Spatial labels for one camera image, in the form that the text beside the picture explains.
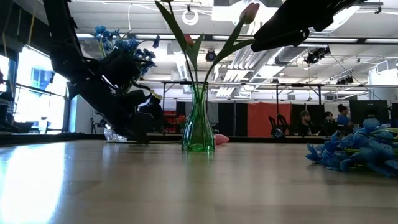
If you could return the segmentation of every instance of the blue flowers pile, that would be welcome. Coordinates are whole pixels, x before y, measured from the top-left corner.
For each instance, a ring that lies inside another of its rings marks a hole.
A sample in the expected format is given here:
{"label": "blue flowers pile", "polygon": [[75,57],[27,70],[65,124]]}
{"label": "blue flowers pile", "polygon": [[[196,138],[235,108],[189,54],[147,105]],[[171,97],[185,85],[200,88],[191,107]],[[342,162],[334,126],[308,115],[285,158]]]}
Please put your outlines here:
{"label": "blue flowers pile", "polygon": [[363,128],[342,140],[337,140],[336,132],[324,144],[316,147],[307,144],[311,154],[306,158],[329,170],[348,172],[352,167],[367,166],[386,177],[395,177],[398,175],[398,144],[394,143],[388,127],[380,125],[377,119],[366,119]]}
{"label": "blue flowers pile", "polygon": [[[143,43],[143,41],[139,42],[135,38],[124,40],[123,37],[120,37],[119,30],[120,29],[110,32],[106,30],[105,26],[95,27],[94,38],[99,43],[103,57],[105,58],[110,54],[114,48],[123,49],[131,55],[131,58],[137,64],[138,69],[141,71],[140,77],[145,75],[150,68],[156,67],[156,64],[153,62],[153,59],[156,58],[155,53],[147,49],[139,49],[138,46]],[[153,48],[157,48],[159,42],[160,36],[158,35],[154,41]]]}

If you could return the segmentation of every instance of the tulip leaf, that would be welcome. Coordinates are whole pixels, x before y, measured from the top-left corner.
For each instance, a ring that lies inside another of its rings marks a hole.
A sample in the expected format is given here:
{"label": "tulip leaf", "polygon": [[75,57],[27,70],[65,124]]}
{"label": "tulip leaf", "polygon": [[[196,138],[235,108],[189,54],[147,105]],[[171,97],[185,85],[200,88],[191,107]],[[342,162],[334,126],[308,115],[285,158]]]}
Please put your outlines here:
{"label": "tulip leaf", "polygon": [[380,132],[382,132],[382,131],[387,131],[387,132],[390,132],[390,133],[396,133],[396,134],[398,134],[398,128],[384,128],[384,129],[380,129],[380,130],[378,130],[378,131],[375,131],[375,132],[373,132],[372,134],[374,134],[374,133],[380,133]]}
{"label": "tulip leaf", "polygon": [[224,58],[228,57],[230,54],[232,54],[233,52],[247,46],[250,44],[254,43],[254,39],[252,40],[245,40],[245,41],[241,41],[235,45],[232,45],[230,47],[224,48],[222,49],[218,55],[216,56],[213,65],[216,65],[218,62],[220,62],[221,60],[223,60]]}
{"label": "tulip leaf", "polygon": [[228,47],[232,46],[235,43],[236,39],[239,37],[239,34],[241,33],[241,29],[242,29],[242,26],[244,24],[245,19],[246,19],[246,15],[244,15],[242,17],[242,19],[236,25],[234,31],[232,31],[232,34],[230,35],[230,37],[228,38],[228,40],[224,44],[223,50],[225,48],[228,48]]}
{"label": "tulip leaf", "polygon": [[166,20],[167,25],[169,25],[170,29],[172,30],[176,40],[178,41],[178,44],[180,44],[181,49],[185,51],[187,49],[187,41],[185,41],[184,34],[174,16],[171,15],[160,2],[155,1],[155,3],[163,18]]}
{"label": "tulip leaf", "polygon": [[201,42],[202,42],[204,36],[205,36],[205,35],[202,34],[202,35],[197,39],[197,41],[195,41],[195,43],[193,44],[193,46],[192,46],[192,47],[189,47],[189,46],[188,46],[188,49],[187,49],[187,55],[188,55],[189,59],[191,60],[193,69],[194,69],[195,71],[198,70],[197,59],[198,59],[200,44],[201,44]]}

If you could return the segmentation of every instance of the chair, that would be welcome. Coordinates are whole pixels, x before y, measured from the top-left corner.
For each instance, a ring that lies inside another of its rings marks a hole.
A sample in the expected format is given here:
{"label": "chair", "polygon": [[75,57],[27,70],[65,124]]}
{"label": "chair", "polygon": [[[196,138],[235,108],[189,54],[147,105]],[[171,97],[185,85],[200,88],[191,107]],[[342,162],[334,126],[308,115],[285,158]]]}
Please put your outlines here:
{"label": "chair", "polygon": [[279,122],[280,130],[282,130],[282,132],[285,134],[286,130],[289,129],[289,124],[287,124],[286,118],[281,114],[278,114],[276,117]]}
{"label": "chair", "polygon": [[271,135],[274,135],[275,128],[277,128],[275,119],[271,116],[268,117],[269,122],[271,123]]}

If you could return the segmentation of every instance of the table surface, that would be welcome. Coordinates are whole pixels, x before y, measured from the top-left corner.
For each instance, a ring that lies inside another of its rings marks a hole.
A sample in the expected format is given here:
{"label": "table surface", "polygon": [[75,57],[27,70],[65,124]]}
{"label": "table surface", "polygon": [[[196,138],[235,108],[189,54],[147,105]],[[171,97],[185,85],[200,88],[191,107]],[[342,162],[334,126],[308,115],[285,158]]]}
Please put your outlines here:
{"label": "table surface", "polygon": [[396,179],[329,171],[306,154],[301,144],[2,147],[0,223],[396,223]]}

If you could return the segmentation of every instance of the green glass vase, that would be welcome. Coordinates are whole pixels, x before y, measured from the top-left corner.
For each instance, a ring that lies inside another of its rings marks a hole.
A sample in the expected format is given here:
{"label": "green glass vase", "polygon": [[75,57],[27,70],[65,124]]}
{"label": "green glass vase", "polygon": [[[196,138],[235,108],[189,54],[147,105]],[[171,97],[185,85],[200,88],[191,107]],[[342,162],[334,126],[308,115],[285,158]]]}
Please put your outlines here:
{"label": "green glass vase", "polygon": [[213,152],[214,134],[206,112],[207,86],[196,86],[192,90],[192,109],[182,134],[182,151]]}

